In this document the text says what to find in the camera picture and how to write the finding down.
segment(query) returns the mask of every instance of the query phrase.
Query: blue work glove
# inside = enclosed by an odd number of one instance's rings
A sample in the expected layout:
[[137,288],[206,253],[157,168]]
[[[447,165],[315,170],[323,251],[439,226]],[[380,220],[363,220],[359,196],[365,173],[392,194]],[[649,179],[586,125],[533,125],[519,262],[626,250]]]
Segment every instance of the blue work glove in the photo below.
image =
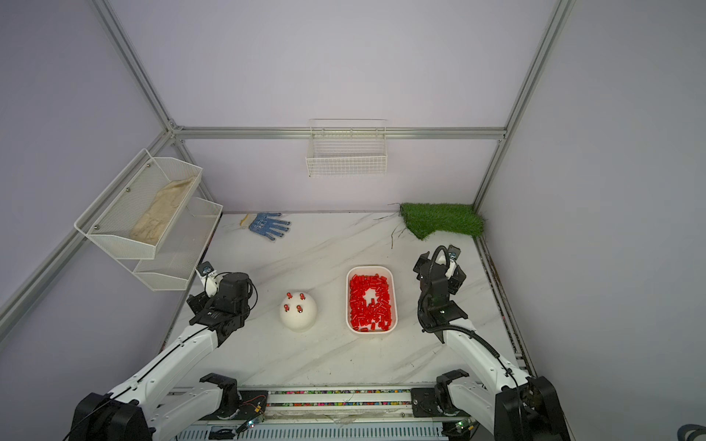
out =
[[282,216],[282,213],[258,213],[253,223],[250,224],[250,231],[264,236],[271,241],[276,239],[275,236],[284,236],[284,234],[289,231],[289,228],[284,225],[290,225],[291,222],[274,219],[279,216]]

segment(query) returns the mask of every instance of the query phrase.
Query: black cable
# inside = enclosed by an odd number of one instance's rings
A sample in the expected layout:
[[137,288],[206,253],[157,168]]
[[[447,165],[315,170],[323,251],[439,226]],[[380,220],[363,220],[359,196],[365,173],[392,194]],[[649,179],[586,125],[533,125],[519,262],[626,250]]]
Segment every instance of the black cable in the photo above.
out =
[[417,404],[417,406],[419,406],[419,408],[420,408],[421,410],[427,412],[430,416],[435,416],[435,415],[438,413],[438,412],[432,411],[432,410],[427,409],[426,407],[422,406],[422,405],[421,405],[421,402],[420,402],[419,404]]
[[[456,332],[461,332],[462,334],[466,334],[468,337],[476,340],[478,343],[480,343],[481,346],[483,346],[488,352],[491,353],[491,355],[500,361],[500,353],[493,348],[493,346],[488,343],[483,337],[479,336],[475,331],[468,330],[464,327],[461,326],[456,326],[456,325],[440,325],[440,326],[435,326],[435,327],[424,327],[424,323],[421,321],[421,314],[423,312],[423,307],[424,307],[424,299],[426,296],[429,294],[429,285],[427,286],[426,290],[424,293],[419,296],[419,303],[417,305],[417,319],[419,321],[419,324],[421,325],[421,330],[422,332],[439,332],[439,331],[456,331]],[[519,413],[520,417],[520,432],[522,433],[522,439],[525,439],[525,423],[523,421],[522,417],[522,397],[520,396],[520,385],[517,383],[517,380],[515,379],[515,376],[513,375],[513,370],[508,368],[507,366],[503,365],[501,363],[501,366],[503,366],[503,369],[505,369],[505,374],[509,375],[510,378],[513,379],[513,382],[515,382],[515,391],[517,392],[517,410]]]
[[[188,336],[187,338],[185,338],[185,339],[182,340],[182,341],[183,341],[183,342],[186,342],[186,341],[189,340],[190,338],[192,338],[192,337],[194,337],[195,335],[197,335],[199,332],[206,331],[207,329],[208,329],[208,326],[207,326],[207,327],[204,327],[204,328],[202,328],[202,329],[200,329],[200,330],[198,330],[198,331],[196,331],[196,332],[194,332],[192,335]],[[149,369],[147,370],[147,372],[145,372],[145,374],[144,374],[142,377],[140,377],[139,380],[137,380],[137,382],[140,382],[140,381],[144,380],[145,377],[146,377],[147,375],[149,375],[149,373],[154,370],[154,368],[156,368],[161,362],[164,361],[164,359],[165,359],[166,357],[168,357],[172,352],[176,351],[178,348],[181,348],[181,345],[178,345],[178,344],[177,344],[175,347],[172,348],[171,351],[167,352],[167,355],[165,355],[165,356],[163,356],[162,358],[160,358],[160,360],[159,360],[158,362],[156,362],[151,368],[149,368]]]
[[471,434],[471,436],[468,437],[468,441],[471,441],[471,439],[472,439],[474,436],[476,436],[476,432],[478,431],[478,429],[481,428],[481,425],[480,425],[480,424],[478,424],[478,423],[476,423],[476,424],[477,424],[477,425],[476,425],[476,429],[473,430],[473,433]]
[[255,287],[255,284],[252,280],[248,279],[248,283],[250,284],[252,289],[255,290],[255,303],[250,307],[250,310],[253,310],[253,308],[255,308],[255,305],[258,304],[258,300],[260,300],[260,294],[258,294],[258,289]]
[[443,245],[436,247],[434,254],[431,255],[431,265],[429,265],[429,274],[427,276],[427,279],[429,279],[429,284],[431,284],[431,269],[434,268],[434,265],[436,265],[436,258],[439,256],[440,251],[443,251],[444,257],[446,257],[446,264],[444,265],[446,269],[448,270],[449,265],[451,265],[451,261],[448,258],[448,249],[446,249]]
[[513,370],[510,368],[505,368],[505,373],[510,376],[515,382],[515,391],[517,391],[517,412],[520,414],[520,433],[522,433],[522,441],[525,441],[525,423],[522,420],[522,397],[520,396],[520,385],[517,383],[515,376],[513,375]]
[[94,413],[98,412],[100,409],[103,409],[105,406],[107,406],[108,404],[110,404],[110,403],[112,403],[113,401],[115,401],[116,398],[120,397],[122,394],[124,394],[125,392],[129,391],[130,389],[132,389],[132,387],[128,387],[128,388],[125,389],[123,392],[120,392],[119,394],[117,394],[115,397],[111,397],[111,399],[109,399],[109,400],[106,401],[105,403],[101,404],[101,405],[98,406],[97,408],[93,409],[88,415],[86,415],[86,416],[84,416],[83,418],[81,418],[81,421],[77,422],[71,429],[69,429],[68,433],[66,434],[66,436],[65,436],[61,441],[66,441],[66,440],[68,439],[68,437],[71,435],[71,433],[72,433],[74,430],[76,430],[76,428],[77,428],[78,426],[80,426],[83,421],[86,421],[86,418],[89,418],[91,415],[93,415]]

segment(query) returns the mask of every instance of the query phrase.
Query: beige cloth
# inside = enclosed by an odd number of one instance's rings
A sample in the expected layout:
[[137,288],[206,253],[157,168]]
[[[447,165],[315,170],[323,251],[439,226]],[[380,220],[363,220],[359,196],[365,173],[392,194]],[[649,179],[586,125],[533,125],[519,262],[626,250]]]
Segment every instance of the beige cloth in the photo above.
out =
[[159,190],[152,205],[130,231],[130,238],[150,245],[157,245],[195,179],[172,181]]

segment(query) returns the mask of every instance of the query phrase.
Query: white plastic tray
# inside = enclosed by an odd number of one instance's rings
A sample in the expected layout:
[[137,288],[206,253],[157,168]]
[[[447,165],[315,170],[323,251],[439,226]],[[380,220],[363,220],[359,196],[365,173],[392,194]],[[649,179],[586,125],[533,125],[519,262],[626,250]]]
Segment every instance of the white plastic tray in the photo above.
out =
[[[353,326],[351,326],[351,321],[350,321],[350,314],[351,314],[351,305],[350,305],[351,289],[350,289],[350,286],[351,285],[350,285],[350,283],[351,283],[351,279],[356,274],[359,276],[374,276],[375,274],[379,274],[380,276],[387,277],[388,287],[389,287],[389,292],[390,292],[390,315],[391,315],[390,329],[388,329],[387,331],[383,331],[381,329],[376,329],[374,331],[360,332],[360,331],[354,330]],[[346,325],[348,326],[348,329],[350,329],[351,332],[358,334],[358,335],[389,334],[390,332],[393,331],[393,329],[395,329],[395,326],[397,326],[397,301],[395,300],[395,283],[393,281],[393,274],[392,274],[392,272],[390,272],[390,270],[388,270],[385,267],[366,266],[366,267],[355,267],[348,272],[348,275],[346,276],[346,315],[345,315],[345,320],[346,320]]]

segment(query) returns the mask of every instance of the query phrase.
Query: lavender wall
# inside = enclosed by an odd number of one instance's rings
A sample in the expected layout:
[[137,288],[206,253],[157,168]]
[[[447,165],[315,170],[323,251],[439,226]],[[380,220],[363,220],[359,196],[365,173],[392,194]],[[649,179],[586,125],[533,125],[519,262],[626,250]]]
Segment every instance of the lavender wall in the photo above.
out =
[[307,140],[189,140],[225,211],[390,210],[473,202],[494,140],[390,140],[385,176],[310,178]]
[[706,424],[706,4],[571,14],[482,207],[489,247],[577,440],[675,440]]
[[113,3],[184,126],[504,126],[555,0]]
[[0,14],[0,303],[160,132],[86,1]]
[[[5,1],[0,72],[2,303],[160,127],[84,0]],[[84,245],[0,352],[3,440],[60,440],[157,353],[178,300]]]

